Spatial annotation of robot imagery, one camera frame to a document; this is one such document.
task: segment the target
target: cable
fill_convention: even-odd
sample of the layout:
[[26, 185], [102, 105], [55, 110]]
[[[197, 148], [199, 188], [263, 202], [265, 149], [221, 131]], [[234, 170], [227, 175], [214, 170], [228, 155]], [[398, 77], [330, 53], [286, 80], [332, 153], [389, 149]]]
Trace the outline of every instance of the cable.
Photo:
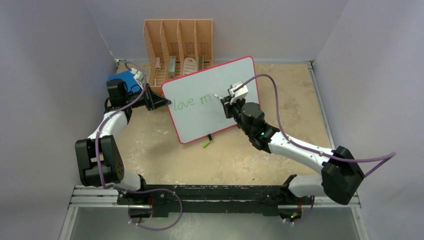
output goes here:
[[139, 86], [138, 84], [134, 84], [134, 85], [132, 85], [132, 87], [130, 88], [130, 90], [129, 90], [129, 91], [130, 91], [130, 92], [133, 92], [133, 88], [134, 88], [134, 87], [140, 87], [140, 86]]
[[306, 212], [306, 214], [304, 216], [302, 216], [302, 218], [300, 218], [298, 221], [292, 221], [291, 224], [299, 224], [301, 222], [303, 222], [308, 216], [309, 214], [312, 212], [312, 208], [314, 207], [314, 203], [315, 203], [315, 196], [312, 196], [312, 203], [310, 204], [310, 208], [309, 210]]
[[302, 204], [303, 204], [302, 198], [299, 198], [299, 206], [297, 207], [299, 210], [302, 209]]
[[155, 199], [151, 196], [148, 196], [148, 206], [150, 207], [150, 210], [155, 206]]
[[113, 184], [111, 184], [111, 185], [108, 185], [108, 186], [106, 186], [106, 183], [105, 183], [105, 176], [103, 175], [103, 170], [102, 170], [102, 162], [100, 161], [100, 152], [99, 152], [99, 138], [100, 138], [100, 134], [101, 134], [101, 132], [102, 132], [102, 130], [103, 130], [103, 128], [105, 127], [105, 125], [106, 125], [106, 123], [113, 117], [113, 116], [115, 116], [116, 114], [118, 114], [119, 112], [121, 112], [121, 111], [123, 111], [123, 110], [125, 110], [125, 109], [127, 109], [127, 108], [129, 108], [129, 107], [131, 107], [133, 104], [135, 104], [142, 96], [143, 96], [143, 94], [145, 93], [145, 91], [146, 91], [146, 86], [147, 86], [147, 76], [146, 76], [146, 72], [144, 71], [144, 69], [143, 68], [141, 68], [138, 64], [136, 64], [136, 63], [134, 63], [134, 62], [126, 62], [125, 63], [125, 67], [127, 68], [127, 69], [129, 69], [129, 67], [127, 66], [127, 64], [133, 64], [133, 65], [135, 65], [140, 71], [141, 71], [141, 73], [143, 74], [143, 89], [142, 89], [142, 91], [141, 91], [141, 93], [140, 93], [140, 95], [138, 95], [137, 96], [137, 98], [136, 99], [134, 99], [134, 101], [132, 101], [132, 102], [130, 102], [130, 103], [128, 103], [127, 105], [125, 105], [125, 106], [123, 106], [123, 107], [121, 107], [121, 108], [119, 108], [118, 110], [116, 110], [115, 112], [113, 112], [108, 118], [106, 118], [103, 122], [101, 122], [101, 124], [100, 124], [100, 126], [98, 127], [98, 131], [97, 131], [97, 133], [96, 133], [96, 135], [95, 135], [95, 142], [94, 142], [94, 146], [95, 146], [95, 156], [96, 156], [96, 159], [97, 159], [97, 167], [98, 167], [98, 173], [99, 173], [99, 176], [100, 176], [100, 182], [101, 182], [101, 186], [104, 188], [104, 189], [110, 189], [110, 188], [114, 188], [114, 189], [116, 189], [116, 190], [118, 190], [118, 191], [121, 191], [121, 192], [127, 192], [127, 193], [132, 193], [132, 194], [148, 194], [148, 193], [153, 193], [153, 192], [159, 192], [159, 191], [166, 191], [166, 192], [169, 192], [169, 193], [171, 193], [173, 196], [175, 196], [176, 197], [176, 199], [178, 200], [178, 202], [179, 202], [179, 215], [178, 215], [178, 218], [176, 219], [176, 221], [174, 222], [174, 223], [172, 223], [171, 225], [169, 225], [169, 226], [167, 226], [167, 227], [162, 227], [162, 228], [153, 228], [153, 227], [148, 227], [148, 226], [143, 226], [143, 225], [140, 225], [140, 224], [138, 224], [138, 223], [135, 223], [134, 221], [132, 221], [132, 220], [130, 220], [130, 222], [132, 222], [134, 225], [136, 225], [137, 227], [140, 227], [140, 228], [144, 228], [144, 229], [147, 229], [147, 230], [152, 230], [152, 231], [162, 231], [162, 230], [166, 230], [166, 229], [169, 229], [169, 228], [171, 228], [171, 227], [173, 227], [173, 226], [175, 226], [177, 223], [178, 223], [178, 221], [181, 219], [181, 217], [182, 217], [182, 215], [183, 215], [183, 202], [181, 201], [181, 199], [180, 199], [180, 197], [178, 197], [178, 195], [175, 193], [175, 192], [173, 192], [173, 191], [171, 191], [171, 190], [168, 190], [168, 189], [165, 189], [165, 188], [157, 188], [157, 189], [151, 189], [151, 190], [146, 190], [146, 191], [134, 191], [134, 190], [128, 190], [128, 189], [123, 189], [123, 188], [120, 188], [120, 187], [117, 187], [117, 186], [114, 186]]
[[300, 144], [298, 144], [297, 142], [291, 140], [291, 138], [284, 132], [283, 130], [283, 125], [281, 124], [281, 120], [280, 120], [280, 107], [279, 107], [279, 100], [278, 100], [278, 92], [277, 92], [277, 85], [276, 82], [274, 81], [274, 79], [265, 73], [262, 74], [258, 74], [252, 78], [250, 78], [249, 80], [245, 81], [242, 85], [240, 85], [239, 87], [237, 87], [234, 92], [237, 92], [239, 89], [241, 89], [242, 87], [244, 87], [246, 84], [248, 84], [250, 81], [258, 78], [258, 77], [267, 77], [271, 80], [273, 86], [274, 86], [274, 91], [275, 91], [275, 102], [276, 102], [276, 112], [277, 112], [277, 121], [278, 121], [278, 126], [279, 126], [279, 130], [281, 131], [282, 135], [284, 136], [284, 138], [289, 141], [291, 144], [293, 144], [294, 146], [315, 153], [315, 154], [320, 154], [322, 156], [325, 156], [327, 158], [330, 159], [334, 159], [337, 161], [341, 161], [341, 162], [346, 162], [346, 163], [370, 163], [370, 162], [378, 162], [381, 161], [380, 163], [378, 163], [375, 167], [373, 167], [370, 171], [368, 171], [364, 177], [368, 177], [370, 174], [372, 174], [376, 169], [378, 169], [379, 167], [381, 167], [381, 165], [383, 165], [384, 163], [386, 163], [388, 160], [390, 160], [391, 158], [393, 158], [396, 155], [396, 152], [391, 152], [387, 155], [384, 156], [379, 156], [379, 157], [373, 157], [373, 158], [366, 158], [366, 159], [346, 159], [346, 158], [340, 158], [337, 156], [333, 156], [330, 155], [328, 153], [313, 149], [313, 148], [309, 148], [306, 146], [302, 146]]

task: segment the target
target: metal frame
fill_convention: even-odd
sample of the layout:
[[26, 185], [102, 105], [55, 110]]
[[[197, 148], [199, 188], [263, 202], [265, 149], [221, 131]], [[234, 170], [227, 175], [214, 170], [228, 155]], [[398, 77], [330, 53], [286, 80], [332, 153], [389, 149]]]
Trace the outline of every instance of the metal frame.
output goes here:
[[[311, 62], [307, 62], [307, 67], [312, 79], [315, 89], [315, 94], [318, 100], [319, 108], [321, 110], [322, 120], [327, 133], [328, 142], [332, 149], [335, 148], [333, 136], [330, 130], [329, 122], [327, 120], [326, 112], [324, 110], [323, 102], [321, 100], [320, 91], [317, 86], [317, 81], [314, 75], [314, 69]], [[149, 209], [148, 205], [118, 205], [116, 203], [118, 198], [118, 191], [113, 189], [101, 189], [97, 187], [86, 187], [83, 185], [76, 185], [72, 197], [70, 199], [69, 208], [66, 214], [65, 222], [60, 233], [60, 240], [69, 240], [71, 238], [72, 230], [75, 224], [75, 219], [78, 214], [79, 208], [139, 208]], [[292, 209], [297, 208], [296, 205], [279, 205], [279, 209]], [[360, 240], [369, 240], [365, 223], [362, 217], [361, 202], [358, 198], [358, 193], [352, 197], [348, 205], [340, 205], [332, 201], [329, 197], [316, 197], [314, 208], [350, 208], [354, 218], [355, 226]]]

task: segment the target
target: speckled floor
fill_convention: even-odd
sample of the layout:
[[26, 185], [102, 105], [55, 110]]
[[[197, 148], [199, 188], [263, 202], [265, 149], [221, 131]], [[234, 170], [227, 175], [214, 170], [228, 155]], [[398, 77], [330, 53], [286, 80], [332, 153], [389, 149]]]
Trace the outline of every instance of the speckled floor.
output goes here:
[[[148, 70], [148, 64], [141, 64]], [[256, 73], [275, 80], [284, 130], [300, 140], [330, 147], [312, 79], [306, 64], [256, 64]], [[125, 71], [119, 65], [118, 73]], [[258, 80], [265, 120], [278, 126], [272, 83]], [[148, 184], [280, 185], [289, 175], [316, 174], [289, 158], [256, 150], [237, 127], [189, 144], [178, 141], [166, 107], [133, 110], [129, 125], [117, 140], [126, 170], [144, 176]]]

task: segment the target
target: whiteboard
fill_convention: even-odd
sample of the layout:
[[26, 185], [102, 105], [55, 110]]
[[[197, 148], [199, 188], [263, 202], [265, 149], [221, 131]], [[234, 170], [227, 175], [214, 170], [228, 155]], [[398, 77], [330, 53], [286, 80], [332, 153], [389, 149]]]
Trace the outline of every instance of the whiteboard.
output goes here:
[[[255, 75], [254, 60], [246, 56], [164, 82], [162, 92], [171, 101], [168, 109], [179, 141], [187, 144], [234, 126], [236, 122], [225, 117], [223, 105], [214, 94], [228, 96], [230, 85]], [[246, 102], [259, 104], [256, 79], [246, 86]]]

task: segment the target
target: small object in rack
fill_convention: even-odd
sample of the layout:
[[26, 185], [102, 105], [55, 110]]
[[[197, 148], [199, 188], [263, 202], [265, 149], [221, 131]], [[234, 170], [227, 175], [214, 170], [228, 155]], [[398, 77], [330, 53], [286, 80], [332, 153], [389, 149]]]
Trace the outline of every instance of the small object in rack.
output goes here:
[[170, 56], [169, 57], [169, 78], [170, 79], [174, 79], [175, 78], [175, 61], [176, 58], [175, 56]]
[[192, 57], [184, 59], [184, 68], [182, 70], [183, 75], [191, 74], [196, 72], [196, 60]]
[[157, 70], [161, 69], [161, 58], [160, 57], [156, 57], [156, 69]]
[[199, 56], [199, 62], [198, 62], [198, 71], [203, 70], [205, 67], [203, 65], [203, 56]]
[[[143, 36], [150, 63], [148, 83], [159, 95], [163, 94], [161, 84], [184, 75], [184, 59], [195, 59], [192, 72], [199, 70], [199, 55], [203, 56], [203, 69], [213, 66], [212, 19], [147, 19]], [[175, 56], [174, 74], [169, 70], [170, 56]]]

